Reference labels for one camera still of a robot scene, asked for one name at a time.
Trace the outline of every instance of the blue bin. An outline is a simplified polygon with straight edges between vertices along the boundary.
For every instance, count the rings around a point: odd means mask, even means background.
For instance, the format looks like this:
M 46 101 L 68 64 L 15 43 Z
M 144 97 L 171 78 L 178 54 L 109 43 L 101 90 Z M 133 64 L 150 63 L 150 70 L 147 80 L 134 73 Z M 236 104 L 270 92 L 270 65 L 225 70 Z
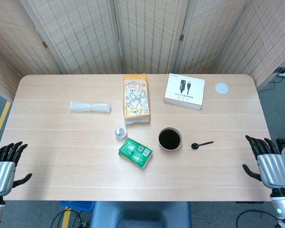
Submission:
M 60 204 L 76 210 L 91 211 L 94 201 L 60 201 Z

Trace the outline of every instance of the black chair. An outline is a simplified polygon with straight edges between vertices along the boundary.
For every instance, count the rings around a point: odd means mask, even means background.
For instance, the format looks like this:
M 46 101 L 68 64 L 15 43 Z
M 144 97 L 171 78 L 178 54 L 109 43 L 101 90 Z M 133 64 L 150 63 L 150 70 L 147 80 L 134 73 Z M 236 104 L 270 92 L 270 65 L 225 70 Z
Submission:
M 277 147 L 279 148 L 279 151 L 281 153 L 283 148 L 285 147 L 285 139 L 277 139 L 276 143 L 277 143 Z
M 191 228 L 188 202 L 95 202 L 92 228 Z

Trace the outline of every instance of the black cable on floor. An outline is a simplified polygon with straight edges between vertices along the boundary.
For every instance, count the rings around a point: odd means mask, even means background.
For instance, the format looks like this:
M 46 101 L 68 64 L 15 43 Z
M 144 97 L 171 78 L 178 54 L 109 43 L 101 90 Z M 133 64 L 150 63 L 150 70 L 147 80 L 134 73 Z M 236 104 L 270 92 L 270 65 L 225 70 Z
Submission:
M 77 216 L 75 217 L 74 222 L 73 222 L 73 225 L 72 225 L 72 228 L 74 227 L 75 222 L 76 222 L 76 219 L 80 216 L 81 213 L 82 213 L 82 211 L 80 211 L 80 212 L 79 212 L 79 215 L 77 215 Z
M 64 213 L 66 212 L 66 210 L 68 210 L 68 209 L 69 209 L 69 208 L 67 208 L 67 209 L 65 209 L 65 210 L 63 210 L 63 211 L 61 211 L 61 212 L 59 212 L 59 213 L 55 216 L 55 218 L 52 220 L 52 223 L 51 223 L 51 227 L 50 227 L 50 228 L 52 228 L 55 219 L 56 219 L 60 214 L 64 214 Z
M 273 87 L 273 88 L 270 88 L 270 89 L 263 89 L 263 90 L 259 91 L 258 93 L 261 93 L 261 92 L 267 91 L 267 90 L 273 90 L 273 89 L 275 88 L 275 86 L 276 86 L 276 83 L 282 82 L 283 79 L 284 79 L 284 77 L 282 77 L 282 79 L 281 79 L 280 81 L 277 81 L 277 82 L 272 79 L 269 83 L 274 83 L 274 87 Z
M 87 226 L 90 226 L 90 223 L 91 223 L 91 220 L 89 220 L 89 221 L 86 223 L 86 225 L 87 225 Z
M 239 216 L 237 217 L 237 221 L 236 221 L 236 226 L 237 226 L 237 228 L 238 228 L 238 219 L 239 219 L 243 214 L 248 213 L 248 212 L 259 212 L 259 213 L 261 213 L 261 217 L 263 216 L 262 213 L 264 213 L 264 214 L 270 215 L 271 217 L 273 217 L 273 218 L 275 218 L 275 219 L 277 220 L 277 218 L 276 218 L 275 216 L 273 216 L 272 214 L 270 214 L 270 213 L 268 213 L 268 212 L 266 212 L 266 211 L 263 211 L 263 210 L 245 210 L 245 211 L 243 211 L 242 213 L 240 213 Z
M 74 210 L 72 210 L 72 209 L 70 210 L 70 208 L 67 208 L 67 209 L 65 209 L 64 211 L 59 212 L 59 213 L 54 217 L 54 219 L 53 219 L 53 221 L 52 221 L 52 223 L 51 223 L 51 227 L 50 227 L 50 228 L 52 228 L 55 219 L 60 215 L 60 218 L 59 218 L 59 221 L 58 221 L 58 224 L 57 224 L 57 228 L 59 228 L 59 223 L 60 223 L 60 221 L 61 221 L 61 219 L 62 219 L 62 216 L 64 215 L 64 213 L 65 213 L 66 211 L 70 211 L 70 212 L 73 212 L 73 213 L 77 214 L 77 217 L 76 217 L 76 218 L 79 217 L 80 226 L 81 226 L 82 221 L 81 221 L 80 213 L 78 213 L 78 212 L 76 212 L 76 211 L 74 211 Z

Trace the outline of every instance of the black coffee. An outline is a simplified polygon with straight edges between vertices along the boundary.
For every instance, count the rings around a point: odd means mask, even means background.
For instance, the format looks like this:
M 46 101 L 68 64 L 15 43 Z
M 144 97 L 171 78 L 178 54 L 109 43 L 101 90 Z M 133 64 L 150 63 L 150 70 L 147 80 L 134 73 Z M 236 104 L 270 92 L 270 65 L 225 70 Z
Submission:
M 163 148 L 167 150 L 176 149 L 180 142 L 180 136 L 174 130 L 164 130 L 158 137 L 160 144 Z

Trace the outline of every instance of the white box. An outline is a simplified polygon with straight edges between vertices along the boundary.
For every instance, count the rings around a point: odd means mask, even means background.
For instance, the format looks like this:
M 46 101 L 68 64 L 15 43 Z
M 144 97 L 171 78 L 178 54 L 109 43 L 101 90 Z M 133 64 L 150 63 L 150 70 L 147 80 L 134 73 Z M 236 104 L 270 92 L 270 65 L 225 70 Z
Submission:
M 183 75 L 169 74 L 164 102 L 201 109 L 205 80 Z

